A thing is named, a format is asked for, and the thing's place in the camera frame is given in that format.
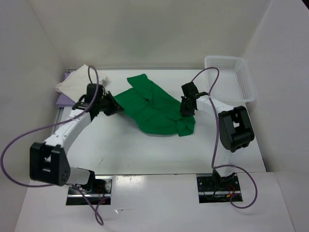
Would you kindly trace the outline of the cream white t shirt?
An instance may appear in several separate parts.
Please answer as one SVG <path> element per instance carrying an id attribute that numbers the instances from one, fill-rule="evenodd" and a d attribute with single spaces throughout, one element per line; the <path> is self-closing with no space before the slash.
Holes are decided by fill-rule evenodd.
<path id="1" fill-rule="evenodd" d="M 84 64 L 71 73 L 67 82 L 60 86 L 59 90 L 77 102 L 82 95 L 86 94 L 87 85 L 90 84 L 88 66 Z"/>

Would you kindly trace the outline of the green t shirt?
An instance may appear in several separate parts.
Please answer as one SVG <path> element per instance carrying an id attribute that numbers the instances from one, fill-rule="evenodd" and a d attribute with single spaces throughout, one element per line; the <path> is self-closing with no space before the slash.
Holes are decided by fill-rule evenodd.
<path id="1" fill-rule="evenodd" d="M 124 113 L 146 134 L 188 136 L 194 133 L 195 118 L 180 114 L 181 103 L 141 74 L 127 78 L 131 88 L 114 96 Z"/>

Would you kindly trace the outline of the purple t shirt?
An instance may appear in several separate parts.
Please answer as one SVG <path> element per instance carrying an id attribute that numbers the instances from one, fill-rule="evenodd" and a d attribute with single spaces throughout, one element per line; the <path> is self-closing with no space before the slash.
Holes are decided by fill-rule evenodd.
<path id="1" fill-rule="evenodd" d="M 64 108 L 64 107 L 73 107 L 75 105 L 75 101 L 73 101 L 70 97 L 68 97 L 66 94 L 62 93 L 59 88 L 62 86 L 64 83 L 67 82 L 68 77 L 71 75 L 71 72 L 66 72 L 64 74 L 64 80 L 60 82 L 59 84 L 56 85 L 56 91 L 60 93 L 57 101 L 56 101 L 56 106 L 58 108 Z"/>

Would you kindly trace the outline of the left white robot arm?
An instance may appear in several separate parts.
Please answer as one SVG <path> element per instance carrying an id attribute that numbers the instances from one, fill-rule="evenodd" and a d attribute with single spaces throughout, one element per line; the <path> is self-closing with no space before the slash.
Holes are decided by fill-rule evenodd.
<path id="1" fill-rule="evenodd" d="M 67 123 L 60 125 L 42 143 L 31 145 L 30 178 L 57 186 L 79 185 L 85 193 L 93 192 L 97 186 L 94 171 L 71 167 L 67 153 L 80 133 L 100 112 L 111 116 L 121 111 L 123 108 L 103 85 L 88 84 L 86 94 L 72 107 Z"/>

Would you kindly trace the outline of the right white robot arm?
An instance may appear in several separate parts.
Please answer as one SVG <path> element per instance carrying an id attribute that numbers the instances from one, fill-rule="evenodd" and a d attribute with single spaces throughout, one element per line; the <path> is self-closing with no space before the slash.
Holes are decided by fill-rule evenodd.
<path id="1" fill-rule="evenodd" d="M 252 124 L 244 106 L 234 107 L 218 101 L 210 93 L 199 92 L 194 82 L 182 85 L 180 113 L 188 117 L 195 111 L 202 111 L 215 118 L 216 137 L 211 160 L 212 185 L 223 190 L 235 175 L 235 166 L 231 163 L 215 166 L 218 145 L 221 144 L 230 154 L 246 148 L 254 140 Z"/>

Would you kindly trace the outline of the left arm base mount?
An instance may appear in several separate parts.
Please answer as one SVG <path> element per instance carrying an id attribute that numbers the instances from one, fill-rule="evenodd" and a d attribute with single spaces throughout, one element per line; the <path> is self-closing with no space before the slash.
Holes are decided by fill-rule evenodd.
<path id="1" fill-rule="evenodd" d="M 96 175 L 95 180 L 91 185 L 75 184 L 75 186 L 84 194 L 92 205 L 97 205 L 100 201 L 102 201 L 103 205 L 111 204 L 111 175 Z M 69 185 L 66 205 L 87 205 L 86 200 L 78 190 L 72 187 L 72 185 Z"/>

